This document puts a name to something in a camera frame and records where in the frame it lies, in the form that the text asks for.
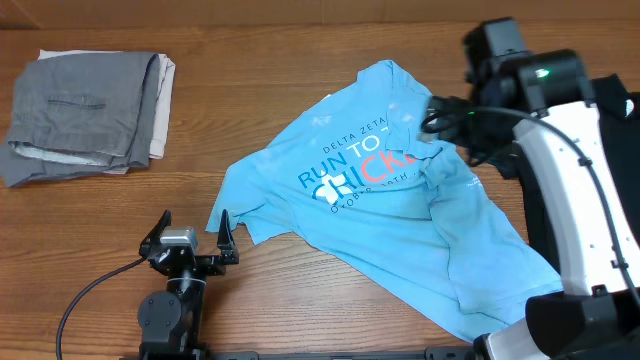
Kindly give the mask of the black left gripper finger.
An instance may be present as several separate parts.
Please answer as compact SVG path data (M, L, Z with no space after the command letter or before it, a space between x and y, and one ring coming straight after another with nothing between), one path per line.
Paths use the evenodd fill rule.
M218 231L217 247L220 250L221 262L223 264L238 264L239 252L232 235L229 213L223 210Z
M172 215L170 210L165 210L151 229L148 235L141 241L139 246L139 255L141 257L148 257L152 250L160 244L160 238L163 231L171 225Z

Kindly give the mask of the light blue printed t-shirt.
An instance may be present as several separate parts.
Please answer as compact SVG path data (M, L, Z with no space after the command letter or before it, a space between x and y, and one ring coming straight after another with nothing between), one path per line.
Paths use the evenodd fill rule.
M465 341L521 320L560 276L454 145L419 139L430 98L393 61L361 70L228 168L207 230L294 233Z

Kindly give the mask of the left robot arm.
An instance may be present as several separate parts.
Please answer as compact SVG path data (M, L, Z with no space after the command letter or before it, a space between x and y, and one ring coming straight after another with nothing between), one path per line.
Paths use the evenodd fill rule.
M171 225L165 211L141 242L139 254L167 278L166 289L148 295L138 309L142 329L141 359L211 359L209 347L199 340L207 279L226 274L239 263L229 216L220 218L214 255L199 255L195 230Z

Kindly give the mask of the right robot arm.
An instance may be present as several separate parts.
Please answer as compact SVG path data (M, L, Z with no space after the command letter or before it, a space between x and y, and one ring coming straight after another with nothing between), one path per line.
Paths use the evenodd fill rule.
M518 178L527 227L559 267L562 290L534 296L522 320L429 359L635 359L639 355L639 244L600 132L592 83L570 49L529 51L511 18L464 38L467 99L436 97L421 130Z

